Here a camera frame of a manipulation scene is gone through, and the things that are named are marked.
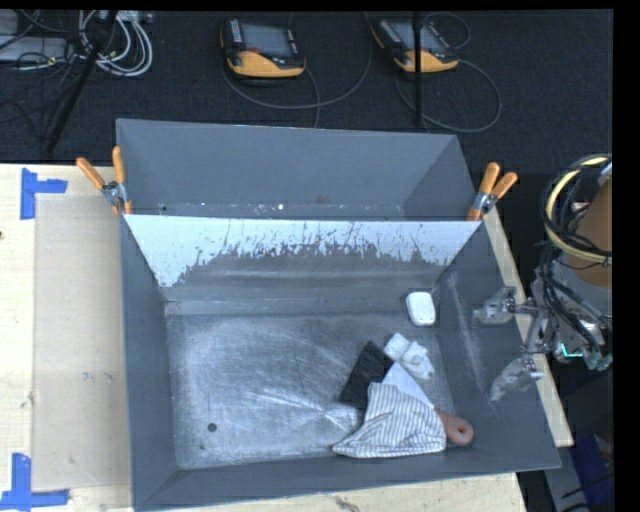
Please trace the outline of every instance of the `black object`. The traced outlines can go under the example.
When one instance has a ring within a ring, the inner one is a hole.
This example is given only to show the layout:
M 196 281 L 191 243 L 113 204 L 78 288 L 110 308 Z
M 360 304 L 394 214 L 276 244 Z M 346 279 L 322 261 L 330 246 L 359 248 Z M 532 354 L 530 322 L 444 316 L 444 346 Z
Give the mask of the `black object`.
M 422 31 L 422 22 L 420 20 L 420 11 L 413 11 L 413 49 L 415 51 L 415 67 L 416 67 L 416 126 L 422 126 L 422 58 L 421 53 L 422 42 L 420 32 Z
M 369 383 L 382 382 L 391 365 L 393 359 L 371 341 L 367 342 L 342 388 L 339 400 L 356 409 L 366 410 Z
M 281 84 L 305 68 L 289 27 L 231 18 L 222 26 L 220 44 L 233 76 L 250 85 Z

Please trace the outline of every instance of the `black cable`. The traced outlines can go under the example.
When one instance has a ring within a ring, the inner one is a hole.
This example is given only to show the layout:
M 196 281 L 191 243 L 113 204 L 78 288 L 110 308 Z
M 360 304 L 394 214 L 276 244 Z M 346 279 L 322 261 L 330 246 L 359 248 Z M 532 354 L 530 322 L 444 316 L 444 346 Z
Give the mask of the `black cable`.
M 15 35 L 13 36 L 11 39 L 5 41 L 4 43 L 0 44 L 0 50 L 2 50 L 3 48 L 6 48 L 7 46 L 12 45 L 13 43 L 15 43 L 16 41 L 19 41 L 20 39 L 22 39 L 23 37 L 25 37 L 29 31 L 33 28 L 33 24 L 30 24 L 29 26 L 27 26 L 27 28 L 25 28 L 21 34 Z
M 469 25 L 467 25 L 467 23 L 457 14 L 454 14 L 449 11 L 437 11 L 437 12 L 432 12 L 430 14 L 425 15 L 424 18 L 422 18 L 422 21 L 423 23 L 426 23 L 427 20 L 431 18 L 437 18 L 438 16 L 450 16 L 460 22 L 460 24 L 465 28 L 467 32 L 467 37 L 462 43 L 460 43 L 457 46 L 454 46 L 453 49 L 459 50 L 460 48 L 463 48 L 464 46 L 466 46 L 467 43 L 471 40 L 471 29 L 469 29 Z
M 570 505 L 565 509 L 562 509 L 561 512 L 573 512 L 574 510 L 578 510 L 578 509 L 586 509 L 586 510 L 591 510 L 589 508 L 589 505 L 587 505 L 586 503 L 576 503 L 574 505 Z
M 63 30 L 63 29 L 57 29 L 53 27 L 47 27 L 43 23 L 40 23 L 37 19 L 35 19 L 35 16 L 37 16 L 41 10 L 42 9 L 38 9 L 36 13 L 30 15 L 30 14 L 27 14 L 24 11 L 24 9 L 13 9 L 14 12 L 16 12 L 19 16 L 23 16 L 29 23 L 31 23 L 31 25 L 35 25 L 36 27 L 46 30 L 47 32 L 55 32 L 58 34 L 69 34 L 73 32 L 72 30 Z
M 2 94 L 5 98 L 7 98 L 8 102 L 20 111 L 21 115 L 17 116 L 15 119 L 23 117 L 27 122 L 27 126 L 29 127 L 29 130 L 34 135 L 34 137 L 38 139 L 38 141 L 42 141 L 42 136 L 40 135 L 38 128 L 36 127 L 35 123 L 33 122 L 33 119 L 31 119 L 31 116 L 26 111 L 26 109 L 22 105 L 20 105 L 20 103 L 18 103 L 15 99 L 9 96 L 6 92 L 4 92 L 2 89 L 0 89 L 0 94 Z
M 496 122 L 498 122 L 498 119 L 500 118 L 500 114 L 502 112 L 502 98 L 500 96 L 500 91 L 498 90 L 498 86 L 495 84 L 495 82 L 491 79 L 491 77 L 487 73 L 485 73 L 482 69 L 480 69 L 475 64 L 473 64 L 473 63 L 471 63 L 469 61 L 463 60 L 463 59 L 458 59 L 458 62 L 460 64 L 467 65 L 467 66 L 475 69 L 476 71 L 478 71 L 482 76 L 484 76 L 484 78 L 491 85 L 493 91 L 496 94 L 496 98 L 497 98 L 497 109 L 496 109 L 496 114 L 493 117 L 493 119 L 489 123 L 487 123 L 486 125 L 478 127 L 478 128 L 462 128 L 462 127 L 452 126 L 452 125 L 448 125 L 448 124 L 442 123 L 442 122 L 440 122 L 440 121 L 438 121 L 436 119 L 433 119 L 433 118 L 425 115 L 424 113 L 422 113 L 421 117 L 425 121 L 428 121 L 429 123 L 435 124 L 436 126 L 439 126 L 440 128 L 444 128 L 445 130 L 451 130 L 451 131 L 455 131 L 455 132 L 478 133 L 478 132 L 482 132 L 482 131 L 488 130 L 494 124 L 496 124 Z M 411 109 L 412 112 L 416 112 L 415 106 L 411 104 L 411 102 L 404 96 L 404 94 L 402 93 L 402 91 L 400 89 L 399 76 L 401 74 L 402 73 L 396 74 L 396 77 L 395 77 L 396 90 L 398 91 L 398 95 L 400 96 L 400 99 L 404 102 L 404 104 L 407 105 Z
M 596 159 L 596 158 L 606 158 L 606 159 L 611 159 L 611 154 L 610 153 L 594 153 L 591 155 L 587 155 L 579 160 L 576 160 L 575 162 L 573 162 L 571 165 L 569 165 L 568 169 L 569 171 L 571 170 L 578 170 L 580 171 L 577 174 L 577 178 L 578 181 L 580 181 L 580 177 L 582 174 L 584 173 L 588 173 L 590 171 L 598 172 L 598 168 L 593 168 L 590 166 L 585 166 L 585 163 Z M 540 216 L 542 217 L 542 220 L 545 224 L 545 226 L 547 226 L 551 231 L 553 231 L 560 240 L 562 240 L 564 243 L 566 243 L 567 245 L 577 249 L 577 250 L 581 250 L 584 252 L 589 252 L 592 254 L 596 254 L 599 256 L 603 256 L 605 258 L 608 257 L 612 257 L 613 253 L 612 251 L 605 251 L 601 248 L 599 248 L 595 243 L 593 243 L 593 241 L 589 240 L 587 237 L 582 236 L 582 235 L 578 235 L 575 230 L 577 229 L 577 223 L 574 223 L 573 226 L 568 226 L 566 224 L 563 223 L 563 220 L 566 220 L 567 222 L 571 219 L 570 217 L 566 217 L 563 219 L 563 215 L 562 212 L 565 211 L 567 208 L 570 208 L 570 198 L 572 197 L 571 195 L 571 191 L 573 189 L 571 189 L 569 191 L 569 199 L 565 200 L 565 202 L 563 204 L 560 205 L 560 212 L 561 212 L 561 220 L 560 223 L 557 223 L 553 218 L 550 218 L 549 215 L 547 215 L 546 212 L 546 207 L 547 207 L 547 200 L 549 195 L 551 194 L 551 191 L 553 190 L 553 188 L 555 187 L 556 183 L 558 181 L 558 177 L 554 176 L 551 180 L 549 180 L 547 182 L 547 185 L 545 186 L 542 195 L 540 196 L 540 202 L 538 205 L 538 209 L 540 212 Z
M 593 485 L 599 484 L 600 482 L 604 482 L 604 481 L 606 481 L 606 480 L 611 480 L 611 478 L 613 478 L 613 475 L 614 475 L 614 474 L 613 474 L 613 473 L 611 473 L 611 474 L 604 475 L 604 476 L 601 476 L 601 477 L 599 477 L 599 478 L 596 478 L 595 480 L 591 480 L 590 482 L 587 482 L 586 484 L 584 484 L 584 485 L 582 485 L 582 486 L 578 487 L 577 489 L 574 489 L 573 491 L 569 491 L 569 492 L 567 492 L 567 493 L 564 493 L 564 494 L 561 496 L 561 498 L 562 498 L 562 499 L 564 499 L 564 498 L 568 498 L 569 496 L 572 496 L 572 495 L 574 495 L 574 494 L 577 494 L 577 493 L 579 493 L 580 491 L 584 491 L 584 490 L 585 490 L 585 489 L 587 489 L 588 487 L 591 487 L 591 486 L 593 486 Z

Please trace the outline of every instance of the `gray panel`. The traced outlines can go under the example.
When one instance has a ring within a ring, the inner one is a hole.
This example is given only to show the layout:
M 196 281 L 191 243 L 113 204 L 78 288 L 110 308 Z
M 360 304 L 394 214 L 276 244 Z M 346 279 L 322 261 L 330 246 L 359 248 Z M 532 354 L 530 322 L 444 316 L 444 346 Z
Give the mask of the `gray panel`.
M 119 119 L 117 140 L 137 213 L 164 205 L 166 213 L 211 215 L 218 205 L 228 215 L 251 205 L 249 216 L 261 216 L 256 206 L 283 204 L 270 214 L 344 216 L 341 209 L 350 208 L 399 217 L 430 173 L 445 176 L 447 195 L 423 187 L 412 216 L 464 216 L 470 204 L 471 182 L 452 135 Z
M 175 470 L 164 300 L 121 218 L 131 484 L 143 503 Z

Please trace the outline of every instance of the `wooden table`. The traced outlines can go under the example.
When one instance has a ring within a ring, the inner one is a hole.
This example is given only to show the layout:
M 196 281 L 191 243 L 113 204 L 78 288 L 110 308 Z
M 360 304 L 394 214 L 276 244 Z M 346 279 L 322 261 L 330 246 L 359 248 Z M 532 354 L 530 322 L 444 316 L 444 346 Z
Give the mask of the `wooden table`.
M 39 180 L 68 183 L 64 194 L 38 194 L 31 220 L 19 215 L 23 167 Z M 98 171 L 107 182 L 114 179 L 113 168 Z M 517 287 L 522 302 L 495 209 L 485 222 L 505 282 Z M 132 510 L 117 227 L 117 217 L 77 167 L 0 165 L 0 490 L 9 486 L 11 454 L 28 455 L 32 490 L 70 488 L 68 504 L 51 511 Z M 529 320 L 518 322 L 524 335 Z M 537 385 L 556 444 L 571 446 L 546 359 L 536 362 L 546 374 Z M 190 510 L 526 509 L 510 473 Z

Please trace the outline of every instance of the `cable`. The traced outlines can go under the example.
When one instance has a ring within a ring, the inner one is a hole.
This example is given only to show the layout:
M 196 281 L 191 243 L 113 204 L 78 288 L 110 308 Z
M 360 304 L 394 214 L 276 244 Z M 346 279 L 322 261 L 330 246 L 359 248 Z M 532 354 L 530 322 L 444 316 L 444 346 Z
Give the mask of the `cable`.
M 367 23 L 367 27 L 369 26 L 369 17 L 367 15 L 367 13 L 363 13 L 364 14 L 364 18 L 365 21 Z M 367 59 L 367 64 L 365 66 L 365 69 L 362 73 L 362 75 L 360 75 L 360 78 L 358 79 L 358 81 L 355 83 L 355 85 L 353 87 L 351 87 L 347 92 L 345 92 L 344 94 L 341 94 L 340 96 L 330 99 L 330 100 L 325 100 L 325 101 L 316 101 L 315 103 L 308 103 L 308 104 L 301 104 L 301 105 L 278 105 L 278 104 L 273 104 L 273 103 L 267 103 L 264 101 L 260 101 L 257 100 L 255 98 L 252 98 L 251 96 L 243 93 L 238 87 L 236 87 L 236 85 L 234 83 L 232 83 L 231 79 L 227 76 L 227 74 L 224 72 L 224 58 L 221 60 L 221 64 L 223 67 L 223 73 L 222 76 L 225 79 L 225 81 L 227 82 L 227 85 L 229 85 L 229 87 L 231 89 L 233 89 L 234 92 L 236 92 L 238 95 L 242 96 L 244 99 L 255 103 L 256 105 L 260 105 L 262 107 L 267 107 L 267 108 L 274 108 L 274 109 L 279 109 L 279 110 L 305 110 L 305 109 L 312 109 L 312 108 L 320 108 L 320 107 L 326 107 L 327 105 L 333 105 L 334 103 L 337 103 L 339 101 L 344 100 L 345 98 L 347 98 L 348 96 L 350 96 L 351 94 L 353 94 L 362 84 L 362 82 L 364 82 L 365 78 L 367 77 L 368 73 L 369 73 L 369 68 L 371 67 L 371 62 L 373 61 L 373 42 L 370 43 L 369 45 L 369 56 Z M 314 87 L 317 89 L 317 84 L 315 83 L 315 80 L 312 78 L 312 75 L 309 75 L 310 79 L 314 85 Z M 316 90 L 316 96 L 319 98 L 319 92 Z
M 464 46 L 466 46 L 466 44 L 471 40 L 471 30 L 469 29 L 469 25 L 467 25 L 467 23 L 457 14 L 454 14 L 452 12 L 449 11 L 437 11 L 437 12 L 432 12 L 430 14 L 427 14 L 424 16 L 424 18 L 422 18 L 422 22 L 425 23 L 427 20 L 429 20 L 430 18 L 437 18 L 438 16 L 450 16 L 454 19 L 456 19 L 457 21 L 460 22 L 460 24 L 465 28 L 465 30 L 467 31 L 467 38 L 460 43 L 457 46 L 454 46 L 454 50 L 459 50 L 460 48 L 463 48 Z
M 589 505 L 587 505 L 586 503 L 576 503 L 574 505 L 569 505 L 567 508 L 562 509 L 561 512 L 573 512 L 574 510 L 579 510 L 579 509 L 585 509 L 585 510 L 591 510 L 589 508 Z
M 31 23 L 29 26 L 27 26 L 27 28 L 25 28 L 21 34 L 15 35 L 13 36 L 11 39 L 5 41 L 4 43 L 0 44 L 0 50 L 2 50 L 3 48 L 6 48 L 7 46 L 12 45 L 13 43 L 15 43 L 16 41 L 19 41 L 20 39 L 22 39 L 23 37 L 25 37 L 29 31 L 33 28 L 33 23 Z
M 40 11 L 42 9 L 38 9 L 32 15 L 29 15 L 26 12 L 24 12 L 24 9 L 13 9 L 13 10 L 16 13 L 18 13 L 20 16 L 23 16 L 31 25 L 35 25 L 36 27 L 41 28 L 43 30 L 46 30 L 47 32 L 56 32 L 56 33 L 59 33 L 59 34 L 68 34 L 69 33 L 68 30 L 48 27 L 48 26 L 44 25 L 43 23 L 40 23 L 35 17 L 40 14 Z
M 92 45 L 87 36 L 87 26 L 91 19 L 96 15 L 97 10 L 90 11 L 87 16 L 84 16 L 84 11 L 79 11 L 78 18 L 78 29 L 80 33 L 80 39 L 83 44 L 83 49 L 86 52 L 90 52 Z M 121 29 L 120 33 L 123 35 L 125 39 L 125 47 L 122 51 L 118 53 L 113 53 L 111 55 L 105 55 L 106 51 L 98 54 L 98 59 L 96 60 L 96 65 L 112 75 L 119 77 L 137 77 L 145 73 L 149 70 L 151 65 L 153 64 L 153 45 L 151 43 L 151 39 L 149 35 L 145 31 L 145 29 L 135 20 L 123 20 L 120 16 L 116 17 L 117 27 Z M 113 38 L 115 37 L 115 32 L 112 31 L 111 39 L 107 43 L 105 48 L 109 48 L 111 45 Z M 125 59 L 131 57 L 131 52 L 133 49 L 136 49 L 136 55 L 134 55 L 133 63 L 129 66 L 124 65 Z M 87 56 L 79 55 L 80 58 L 86 59 Z
M 583 159 L 578 160 L 577 162 L 574 162 L 574 164 L 569 166 L 569 169 L 574 170 L 567 171 L 566 173 L 562 174 L 559 179 L 554 178 L 554 180 L 552 180 L 547 186 L 545 194 L 542 196 L 544 203 L 542 216 L 544 220 L 545 230 L 547 232 L 547 235 L 551 239 L 551 242 L 567 254 L 575 256 L 579 259 L 590 261 L 592 263 L 599 263 L 602 265 L 613 265 L 612 252 L 600 249 L 592 241 L 574 233 L 573 231 L 575 231 L 575 228 L 577 227 L 577 222 L 574 223 L 575 225 L 572 229 L 569 229 L 568 226 L 564 224 L 556 224 L 554 220 L 554 211 L 556 209 L 556 202 L 558 201 L 560 193 L 565 189 L 567 184 L 571 182 L 571 180 L 580 175 L 580 173 L 586 172 L 585 166 L 610 160 L 610 154 L 598 153 L 589 155 Z M 567 203 L 568 201 L 565 202 L 565 204 L 561 207 L 561 212 L 565 211 L 565 208 L 568 207 Z
M 478 127 L 478 128 L 462 128 L 462 127 L 458 127 L 458 126 L 452 126 L 452 125 L 448 125 L 445 123 L 442 123 L 436 119 L 433 119 L 427 115 L 425 115 L 424 113 L 421 113 L 421 118 L 423 119 L 423 121 L 428 121 L 429 123 L 435 124 L 436 126 L 439 126 L 440 128 L 444 128 L 445 130 L 451 130 L 451 131 L 455 131 L 455 132 L 461 132 L 461 133 L 478 133 L 478 132 L 482 132 L 485 130 L 488 130 L 489 128 L 491 128 L 494 124 L 496 124 L 496 122 L 498 122 L 498 119 L 500 118 L 500 114 L 502 112 L 502 98 L 500 96 L 500 91 L 498 90 L 498 86 L 495 84 L 495 82 L 491 79 L 491 77 L 485 73 L 482 69 L 480 69 L 478 66 L 476 66 L 475 64 L 463 60 L 463 59 L 458 59 L 458 62 L 460 64 L 464 64 L 467 65 L 473 69 L 475 69 L 476 71 L 478 71 L 482 76 L 484 76 L 484 78 L 489 82 L 489 84 L 491 85 L 493 91 L 496 94 L 496 98 L 497 98 L 497 109 L 496 109 L 496 113 L 495 116 L 493 117 L 493 119 L 487 123 L 484 126 Z M 398 95 L 400 96 L 400 99 L 404 102 L 405 105 L 407 105 L 412 112 L 416 112 L 416 108 L 415 105 L 413 105 L 411 103 L 411 101 L 404 96 L 404 94 L 402 93 L 402 91 L 400 90 L 400 81 L 399 81 L 399 77 L 402 74 L 402 71 L 400 71 L 399 73 L 396 74 L 395 77 L 395 85 L 396 85 L 396 90 L 398 91 Z

